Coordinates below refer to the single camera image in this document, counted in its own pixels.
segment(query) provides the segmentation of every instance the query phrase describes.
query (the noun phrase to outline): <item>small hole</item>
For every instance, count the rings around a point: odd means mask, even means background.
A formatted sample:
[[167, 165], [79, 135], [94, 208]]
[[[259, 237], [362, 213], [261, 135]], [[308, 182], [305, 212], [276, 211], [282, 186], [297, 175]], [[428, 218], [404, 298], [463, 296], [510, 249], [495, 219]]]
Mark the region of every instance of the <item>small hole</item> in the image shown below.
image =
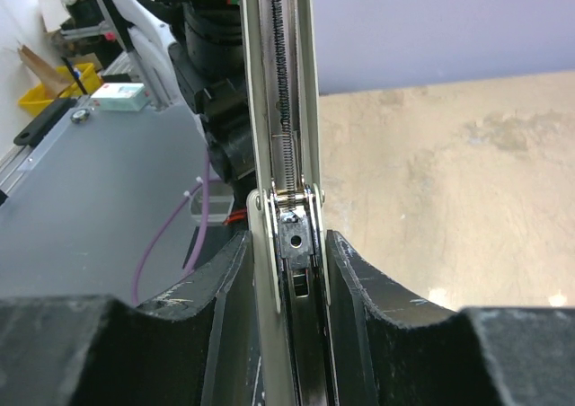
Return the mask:
[[302, 237], [300, 237], [299, 235], [294, 235], [293, 237], [291, 237], [291, 247], [297, 249], [301, 245], [302, 245]]

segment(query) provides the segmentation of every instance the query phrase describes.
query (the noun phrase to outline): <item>floor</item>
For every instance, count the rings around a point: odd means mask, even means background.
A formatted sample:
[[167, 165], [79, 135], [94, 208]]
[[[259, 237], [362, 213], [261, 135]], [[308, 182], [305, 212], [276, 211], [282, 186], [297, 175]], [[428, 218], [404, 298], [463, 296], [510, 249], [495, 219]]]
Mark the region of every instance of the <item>floor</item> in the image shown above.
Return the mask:
[[439, 305], [575, 304], [575, 73], [322, 98], [324, 216]]

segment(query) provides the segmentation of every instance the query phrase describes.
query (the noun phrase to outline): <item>small box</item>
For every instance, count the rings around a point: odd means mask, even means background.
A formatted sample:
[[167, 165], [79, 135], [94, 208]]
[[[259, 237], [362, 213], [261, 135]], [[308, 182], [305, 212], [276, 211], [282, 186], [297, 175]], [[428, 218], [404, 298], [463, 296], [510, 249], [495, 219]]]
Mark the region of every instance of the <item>small box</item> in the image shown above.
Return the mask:
[[140, 111], [150, 102], [141, 83], [106, 83], [92, 95], [91, 104], [106, 111]]

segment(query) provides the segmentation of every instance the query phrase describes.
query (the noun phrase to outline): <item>beige floor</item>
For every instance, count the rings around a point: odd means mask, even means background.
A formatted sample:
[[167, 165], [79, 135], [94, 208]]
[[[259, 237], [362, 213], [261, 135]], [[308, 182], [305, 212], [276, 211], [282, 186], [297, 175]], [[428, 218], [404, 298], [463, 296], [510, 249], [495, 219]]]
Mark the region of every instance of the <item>beige floor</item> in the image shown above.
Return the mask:
[[322, 98], [324, 215], [440, 305], [575, 305], [575, 73]]

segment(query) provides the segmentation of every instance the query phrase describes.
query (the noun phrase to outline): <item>yellow bin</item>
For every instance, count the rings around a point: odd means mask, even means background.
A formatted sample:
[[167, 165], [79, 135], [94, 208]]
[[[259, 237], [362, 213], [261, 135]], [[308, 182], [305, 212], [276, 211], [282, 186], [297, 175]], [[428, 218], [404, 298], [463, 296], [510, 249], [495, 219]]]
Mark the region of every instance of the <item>yellow bin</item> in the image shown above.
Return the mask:
[[[100, 77], [96, 74], [93, 63], [83, 63], [75, 65], [81, 73], [80, 81], [84, 85], [88, 93], [94, 93], [102, 85]], [[56, 70], [62, 74], [66, 75], [70, 79], [72, 76], [68, 72], [65, 66], [57, 67]], [[82, 91], [78, 84], [72, 83], [67, 89], [65, 89], [58, 97], [59, 98], [70, 98], [72, 96], [82, 96]], [[33, 89], [30, 89], [22, 98], [18, 101], [23, 109], [28, 111], [32, 117], [38, 116], [46, 107], [50, 105], [52, 99], [46, 96], [46, 91], [44, 90], [44, 85], [39, 84]]]

